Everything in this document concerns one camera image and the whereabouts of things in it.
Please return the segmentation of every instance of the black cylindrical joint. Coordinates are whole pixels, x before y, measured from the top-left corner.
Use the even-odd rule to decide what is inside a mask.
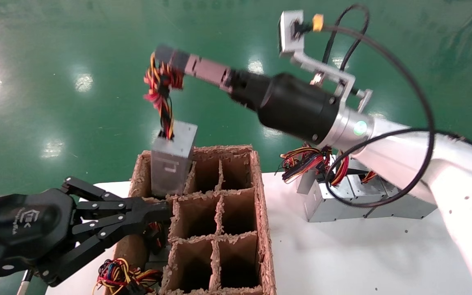
[[[319,144],[333,126],[338,108],[333,94],[281,73],[271,79],[256,112],[263,125]]]

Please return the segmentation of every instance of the robotic arm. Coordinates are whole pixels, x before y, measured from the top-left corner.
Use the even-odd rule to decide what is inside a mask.
[[[71,195],[88,202],[76,204]],[[169,218],[166,202],[120,198],[75,177],[61,189],[2,196],[0,277],[33,269],[55,287],[123,237]]]

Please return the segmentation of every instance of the green epoxy floor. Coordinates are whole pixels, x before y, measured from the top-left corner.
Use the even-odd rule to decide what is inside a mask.
[[[350,0],[0,0],[0,195],[37,193],[74,175],[90,183],[125,181],[150,148],[159,118],[142,99],[143,74],[158,43],[232,67],[311,75],[277,57],[283,10],[324,13],[327,22]],[[472,1],[377,0],[368,34],[393,50],[418,77],[437,125],[472,138]],[[359,27],[362,15],[343,25]],[[320,58],[328,35],[313,34]],[[351,39],[337,38],[339,64]],[[360,45],[347,71],[374,96],[367,112],[423,126],[404,80]],[[252,144],[262,169],[301,142],[262,127],[256,116],[213,86],[185,79],[172,93],[175,117],[197,124],[198,146]],[[354,106],[354,99],[349,104]],[[0,295],[17,291],[21,274],[0,278]],[[46,286],[34,278],[30,295]]]

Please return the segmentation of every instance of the cable connector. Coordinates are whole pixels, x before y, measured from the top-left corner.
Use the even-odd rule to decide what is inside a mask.
[[[320,32],[324,28],[324,15],[315,14],[313,16],[313,31]]]

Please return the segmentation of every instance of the metal bracket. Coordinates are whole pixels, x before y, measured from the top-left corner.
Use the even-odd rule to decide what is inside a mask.
[[[278,24],[279,55],[290,57],[294,65],[311,73],[323,74],[325,78],[335,82],[335,95],[339,98],[342,109],[354,85],[354,76],[307,56],[304,53],[304,36],[295,36],[294,22],[303,22],[303,11],[284,11],[281,14]]]

